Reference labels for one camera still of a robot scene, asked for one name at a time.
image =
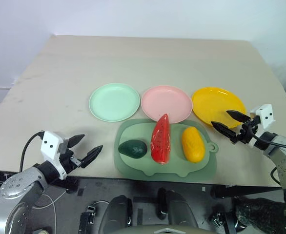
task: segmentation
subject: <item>table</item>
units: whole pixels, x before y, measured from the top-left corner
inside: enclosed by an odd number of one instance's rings
[[[91,93],[110,82],[129,84],[140,95],[162,84],[188,95],[204,86],[225,88],[248,110],[271,103],[276,122],[270,131],[286,136],[286,93],[247,41],[52,36],[0,105],[0,170],[18,171],[26,141],[49,130],[86,134],[73,148],[78,158],[104,145],[92,164],[71,175],[122,178],[113,162],[121,122],[103,122],[88,109]],[[145,117],[141,108],[132,116]],[[189,119],[200,121],[193,113]],[[262,152],[206,129],[220,149],[216,176],[203,183],[276,186],[269,176],[274,164]],[[24,168],[42,162],[40,145],[38,138],[28,147]]]

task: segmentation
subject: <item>floor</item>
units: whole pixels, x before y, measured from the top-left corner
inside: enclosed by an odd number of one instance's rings
[[[0,173],[0,180],[5,180],[3,173]],[[110,201],[118,195],[125,195],[133,201],[133,225],[137,225],[138,209],[143,211],[142,224],[165,224],[167,220],[159,220],[155,213],[155,197],[157,190],[164,187],[167,190],[174,190],[180,193],[189,203],[200,228],[225,233],[223,227],[217,228],[208,217],[218,210],[229,211],[231,199],[213,199],[210,196],[211,185],[204,184],[185,184],[170,182],[142,182],[121,179],[103,179],[103,178],[83,178],[80,181],[80,193],[65,193],[57,202],[56,207],[56,225],[57,233],[74,234],[78,233],[79,218],[81,212],[84,212],[88,205],[99,200]],[[46,194],[50,195],[53,200],[63,193],[64,189],[50,187]],[[273,191],[256,195],[249,195],[249,198],[264,197],[274,201],[283,201],[283,191]],[[49,204],[50,200],[42,196],[36,205],[44,206]],[[95,223],[91,226],[89,233],[97,233],[100,220],[105,212],[107,204],[98,203],[96,205]],[[27,233],[31,230],[44,228],[50,234],[55,234],[55,218],[53,206],[41,210],[32,210]],[[242,234],[260,234],[262,232],[247,227]]]

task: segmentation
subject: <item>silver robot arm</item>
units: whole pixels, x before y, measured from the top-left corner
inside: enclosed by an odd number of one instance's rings
[[[251,117],[233,110],[228,110],[227,113],[233,119],[243,123],[240,133],[236,135],[234,131],[219,122],[213,121],[213,127],[221,134],[230,138],[233,144],[240,141],[248,144],[250,147],[256,147],[272,160],[279,177],[279,182],[276,182],[283,188],[286,205],[286,137],[266,132],[266,129],[275,121],[272,106],[265,104],[251,110]]]
[[[68,139],[60,133],[44,132],[41,152],[46,161],[11,176],[0,187],[0,234],[23,234],[32,206],[49,184],[65,180],[72,170],[85,168],[98,156],[102,145],[81,160],[73,157],[69,148],[83,137]]]

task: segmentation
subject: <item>black cable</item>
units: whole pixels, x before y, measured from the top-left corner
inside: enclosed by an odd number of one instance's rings
[[[254,132],[252,131],[251,126],[248,127],[248,130],[249,130],[250,134],[252,135],[252,137],[255,138],[255,139],[258,140],[258,141],[261,141],[261,142],[263,142],[263,143],[265,143],[265,144],[275,145],[275,146],[281,147],[281,148],[286,148],[286,145],[279,144],[279,143],[276,143],[276,142],[271,142],[271,141],[268,141],[268,140],[263,140],[263,139],[257,137],[257,136],[254,134]]]
[[[43,131],[37,132],[37,133],[34,134],[32,137],[30,137],[30,139],[29,139],[29,140],[27,141],[27,143],[25,144],[24,149],[22,150],[21,159],[20,159],[20,172],[22,172],[22,167],[23,167],[23,165],[24,165],[24,159],[25,159],[25,153],[26,153],[26,150],[27,150],[28,145],[30,144],[30,142],[31,142],[36,136],[39,136],[41,139],[43,139],[43,135],[44,135],[44,132],[43,132]]]
[[[276,171],[276,167],[273,168],[273,170],[270,173],[271,178],[278,184],[281,185],[281,183],[274,177],[273,173]]]

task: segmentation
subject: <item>avocado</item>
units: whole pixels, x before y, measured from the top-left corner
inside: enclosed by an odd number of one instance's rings
[[[141,158],[147,153],[147,146],[141,140],[128,140],[118,147],[118,151],[131,158]]]

